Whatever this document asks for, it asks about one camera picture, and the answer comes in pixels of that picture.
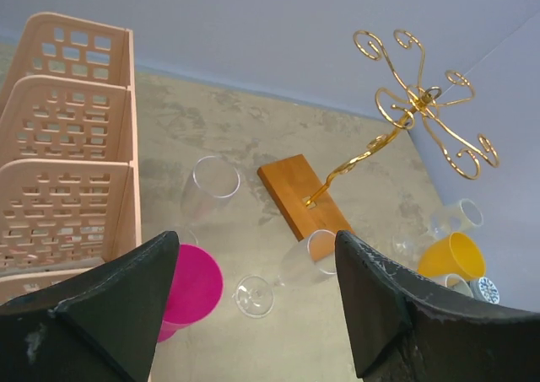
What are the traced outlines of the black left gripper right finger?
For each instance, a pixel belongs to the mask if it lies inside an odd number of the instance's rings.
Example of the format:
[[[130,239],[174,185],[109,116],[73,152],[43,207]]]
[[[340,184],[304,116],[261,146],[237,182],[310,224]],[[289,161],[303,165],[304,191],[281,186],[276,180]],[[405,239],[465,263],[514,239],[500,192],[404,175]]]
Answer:
[[[337,232],[335,262],[363,381],[537,381],[539,315],[467,297]]]

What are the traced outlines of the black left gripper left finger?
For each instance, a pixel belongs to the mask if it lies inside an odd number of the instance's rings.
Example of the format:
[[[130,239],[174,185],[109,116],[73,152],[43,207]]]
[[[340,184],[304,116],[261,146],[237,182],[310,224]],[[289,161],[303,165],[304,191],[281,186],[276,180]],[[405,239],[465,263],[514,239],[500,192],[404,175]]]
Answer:
[[[1,307],[3,381],[146,381],[180,241],[125,255]]]

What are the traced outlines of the yellow plastic goblet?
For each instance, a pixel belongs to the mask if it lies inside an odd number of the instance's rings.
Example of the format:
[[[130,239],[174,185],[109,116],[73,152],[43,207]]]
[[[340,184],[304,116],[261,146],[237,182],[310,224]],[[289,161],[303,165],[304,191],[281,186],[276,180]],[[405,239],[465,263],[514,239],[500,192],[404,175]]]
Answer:
[[[460,232],[435,241],[418,262],[418,273],[425,277],[457,274],[472,281],[484,277],[486,271],[482,251],[473,239]]]

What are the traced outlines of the clear champagne flute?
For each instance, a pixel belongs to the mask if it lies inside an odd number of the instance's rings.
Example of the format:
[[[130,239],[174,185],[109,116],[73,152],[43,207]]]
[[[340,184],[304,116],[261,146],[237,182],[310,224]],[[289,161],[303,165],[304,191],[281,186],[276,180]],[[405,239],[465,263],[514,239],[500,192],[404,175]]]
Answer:
[[[239,188],[240,174],[234,165],[216,155],[200,158],[187,176],[181,193],[181,224],[177,229],[181,243],[197,245],[194,228],[226,206]]]

